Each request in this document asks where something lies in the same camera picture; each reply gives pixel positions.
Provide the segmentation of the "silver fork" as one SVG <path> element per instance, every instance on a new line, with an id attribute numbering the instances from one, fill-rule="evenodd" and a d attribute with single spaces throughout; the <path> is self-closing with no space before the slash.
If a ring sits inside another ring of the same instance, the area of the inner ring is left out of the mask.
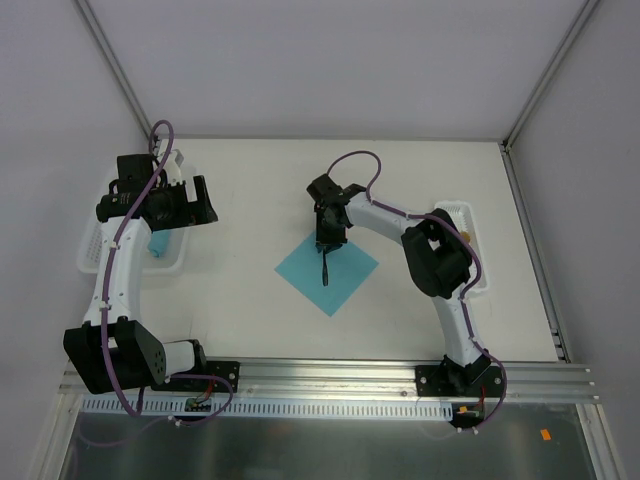
<path id="1" fill-rule="evenodd" d="M 322 284 L 324 287 L 329 285 L 329 269 L 327 263 L 327 250 L 322 252 Z"/>

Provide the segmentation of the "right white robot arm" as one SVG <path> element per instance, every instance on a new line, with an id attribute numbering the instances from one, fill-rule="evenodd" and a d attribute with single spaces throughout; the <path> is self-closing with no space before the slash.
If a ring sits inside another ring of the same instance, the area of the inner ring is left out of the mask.
<path id="1" fill-rule="evenodd" d="M 324 256 L 347 243 L 347 230 L 360 227 L 399 244 L 411 280 L 436 308 L 445 354 L 428 379 L 441 389 L 470 395 L 480 388 L 491 357 L 474 329 L 466 294 L 480 279 L 479 258 L 450 215 L 405 213 L 371 197 L 358 184 L 343 188 L 323 174 L 307 187 L 316 215 L 315 245 Z"/>

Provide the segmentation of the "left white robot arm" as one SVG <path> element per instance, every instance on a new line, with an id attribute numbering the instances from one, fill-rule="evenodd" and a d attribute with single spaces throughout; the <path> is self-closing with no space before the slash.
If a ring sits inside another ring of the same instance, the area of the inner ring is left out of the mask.
<path id="1" fill-rule="evenodd" d="M 174 149 L 166 162 L 152 154 L 123 155 L 117 176 L 96 205 L 100 259 L 92 299 L 63 348 L 92 394 L 151 387 L 174 378 L 188 390 L 208 381 L 203 346 L 195 339 L 163 343 L 141 318 L 142 277 L 153 234 L 211 224 L 218 216 L 203 176 Z"/>

